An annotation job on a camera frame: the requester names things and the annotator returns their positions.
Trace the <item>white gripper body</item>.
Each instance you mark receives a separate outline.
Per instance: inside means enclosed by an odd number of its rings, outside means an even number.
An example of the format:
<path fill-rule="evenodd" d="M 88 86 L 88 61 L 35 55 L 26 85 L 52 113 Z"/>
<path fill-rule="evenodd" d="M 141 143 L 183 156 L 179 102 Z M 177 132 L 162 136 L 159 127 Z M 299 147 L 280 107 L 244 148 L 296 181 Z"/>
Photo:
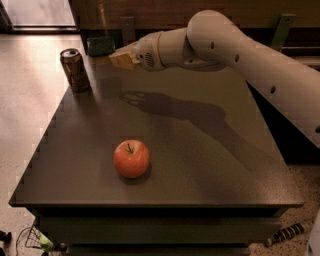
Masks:
<path fill-rule="evenodd" d="M 147 71 L 165 69 L 159 53 L 159 42 L 162 34 L 162 31 L 150 33 L 142 37 L 135 46 L 135 54 L 140 65 Z"/>

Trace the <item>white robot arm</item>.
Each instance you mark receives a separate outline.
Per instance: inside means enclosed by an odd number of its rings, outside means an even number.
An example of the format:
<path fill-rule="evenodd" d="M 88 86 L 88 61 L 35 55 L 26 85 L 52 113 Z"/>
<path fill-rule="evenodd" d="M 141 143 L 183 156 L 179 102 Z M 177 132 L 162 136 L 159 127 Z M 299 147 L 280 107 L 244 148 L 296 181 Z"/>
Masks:
<path fill-rule="evenodd" d="M 251 39 L 217 11 L 195 14 L 185 28 L 150 33 L 109 59 L 128 70 L 210 72 L 229 66 L 320 147 L 320 72 Z"/>

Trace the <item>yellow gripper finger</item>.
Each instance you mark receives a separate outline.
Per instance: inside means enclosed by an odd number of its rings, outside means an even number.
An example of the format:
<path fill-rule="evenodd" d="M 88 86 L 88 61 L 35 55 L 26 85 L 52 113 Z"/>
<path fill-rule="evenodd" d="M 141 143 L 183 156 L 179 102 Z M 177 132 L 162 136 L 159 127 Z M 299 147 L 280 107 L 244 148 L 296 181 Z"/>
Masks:
<path fill-rule="evenodd" d="M 130 43 L 126 46 L 118 48 L 118 49 L 116 49 L 115 53 L 128 52 L 128 51 L 135 52 L 135 47 L 136 47 L 137 43 L 138 43 L 138 41 L 135 41 L 135 42 Z"/>
<path fill-rule="evenodd" d="M 109 60 L 113 66 L 126 70 L 134 70 L 140 64 L 133 51 L 114 52 L 109 56 Z"/>

